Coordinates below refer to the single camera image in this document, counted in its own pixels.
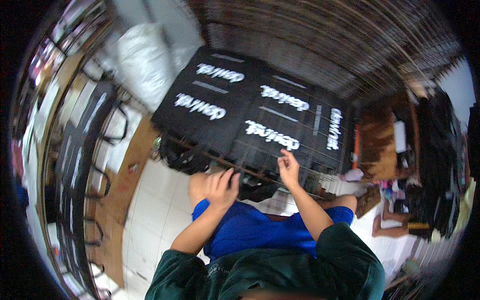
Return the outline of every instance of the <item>black bag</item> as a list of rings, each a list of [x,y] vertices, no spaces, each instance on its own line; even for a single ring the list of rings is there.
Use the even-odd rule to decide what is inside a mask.
[[[208,170],[210,159],[203,155],[202,151],[201,145],[188,149],[168,138],[162,139],[159,149],[160,157],[168,167],[188,175]]]

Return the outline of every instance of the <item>finger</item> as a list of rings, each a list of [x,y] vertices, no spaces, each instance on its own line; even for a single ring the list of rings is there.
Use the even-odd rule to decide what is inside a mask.
[[[240,173],[233,175],[231,190],[238,194],[240,186]]]
[[[287,166],[285,165],[285,157],[279,157],[278,158],[278,167],[280,168],[280,171],[283,171],[287,168]]]
[[[218,189],[218,183],[220,182],[220,178],[222,177],[225,171],[221,171],[212,175],[212,189],[216,191]]]
[[[293,157],[293,154],[290,151],[288,151],[287,149],[280,150],[280,153],[287,156],[287,157]]]
[[[293,153],[291,153],[290,151],[286,150],[286,149],[282,149],[280,150],[280,152],[285,155],[286,157],[288,157],[288,162],[290,164],[293,164],[293,163],[296,163],[297,160],[295,159],[295,156],[293,156]]]
[[[230,176],[233,174],[233,168],[228,169],[220,179],[220,183],[218,184],[218,189],[220,191],[225,191],[228,187],[228,180],[230,180]]]

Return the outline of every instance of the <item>wooden furniture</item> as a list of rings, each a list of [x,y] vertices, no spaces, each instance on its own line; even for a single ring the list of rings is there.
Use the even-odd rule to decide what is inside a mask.
[[[408,168],[397,167],[394,114],[405,122],[407,144],[414,153],[414,163]],[[405,179],[419,176],[419,128],[417,112],[406,92],[396,94],[360,109],[359,168],[362,182]]]

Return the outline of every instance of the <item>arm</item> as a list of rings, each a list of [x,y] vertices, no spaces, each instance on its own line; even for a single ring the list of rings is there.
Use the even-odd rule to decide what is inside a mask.
[[[170,249],[198,254],[237,198],[240,174],[233,176],[232,187],[228,189],[228,180],[232,174],[231,168],[226,172],[210,175],[205,180],[205,195],[210,205],[175,238]]]
[[[320,233],[325,228],[333,225],[333,221],[324,209],[300,186],[298,181],[300,166],[293,154],[285,149],[282,149],[281,153],[284,156],[278,158],[280,177],[292,193],[305,227],[313,240],[317,241]]]

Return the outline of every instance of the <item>printed logo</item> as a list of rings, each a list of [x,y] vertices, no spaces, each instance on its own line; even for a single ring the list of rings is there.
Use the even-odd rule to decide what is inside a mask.
[[[183,106],[186,108],[191,108],[190,112],[198,111],[203,113],[204,115],[210,116],[210,120],[216,120],[223,118],[227,113],[226,110],[223,108],[219,108],[215,105],[211,105],[210,103],[205,103],[198,99],[194,100],[194,98],[190,95],[186,95],[180,93],[177,95],[178,100],[175,101],[174,106]]]
[[[338,136],[342,134],[340,132],[340,121],[342,120],[342,118],[342,112],[339,109],[332,108],[330,115],[330,128],[328,129],[328,132],[331,132],[332,134],[328,135],[328,150],[338,150]]]
[[[285,93],[281,93],[276,89],[271,88],[267,85],[262,85],[260,87],[264,89],[263,92],[261,93],[262,97],[273,98],[275,100],[278,100],[278,103],[280,104],[288,103],[293,107],[296,107],[298,111],[303,111],[310,108],[310,105],[307,102],[297,99],[295,97],[292,97],[290,95],[287,95]]]
[[[294,138],[291,138],[287,135],[283,135],[274,131],[273,129],[267,129],[265,126],[254,121],[248,120],[245,121],[248,124],[248,128],[245,129],[247,134],[257,134],[261,137],[266,137],[265,141],[274,141],[287,147],[288,151],[296,150],[300,147],[300,142]]]
[[[197,74],[211,75],[212,78],[221,77],[221,78],[230,80],[230,82],[241,81],[245,78],[245,75],[243,75],[242,73],[225,70],[222,68],[216,68],[214,66],[207,65],[204,63],[197,65],[197,67],[198,67]]]

